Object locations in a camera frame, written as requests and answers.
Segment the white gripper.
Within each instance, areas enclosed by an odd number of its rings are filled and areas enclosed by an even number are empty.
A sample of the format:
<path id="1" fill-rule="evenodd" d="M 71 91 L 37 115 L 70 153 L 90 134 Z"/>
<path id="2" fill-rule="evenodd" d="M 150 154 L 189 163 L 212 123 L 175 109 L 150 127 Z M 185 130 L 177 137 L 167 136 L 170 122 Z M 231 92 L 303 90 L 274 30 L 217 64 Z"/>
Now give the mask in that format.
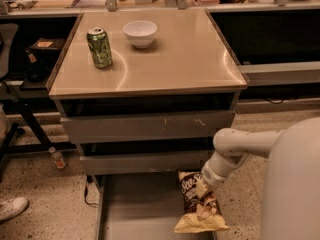
<path id="1" fill-rule="evenodd" d="M 197 197 L 202 199 L 212 188 L 217 188 L 221 185 L 249 157 L 248 153 L 238 156 L 225 156 L 215 151 L 201 170 L 202 177 L 196 184 Z"/>

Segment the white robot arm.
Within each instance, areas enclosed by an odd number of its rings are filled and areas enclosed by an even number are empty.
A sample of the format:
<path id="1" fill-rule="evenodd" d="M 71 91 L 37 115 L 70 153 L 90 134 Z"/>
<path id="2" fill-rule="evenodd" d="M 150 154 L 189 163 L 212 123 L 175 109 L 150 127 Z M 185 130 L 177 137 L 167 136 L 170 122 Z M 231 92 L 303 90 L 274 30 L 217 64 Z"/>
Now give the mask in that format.
<path id="1" fill-rule="evenodd" d="M 216 189 L 250 155 L 265 157 L 260 240 L 320 240 L 320 118 L 285 130 L 219 130 L 196 193 Z"/>

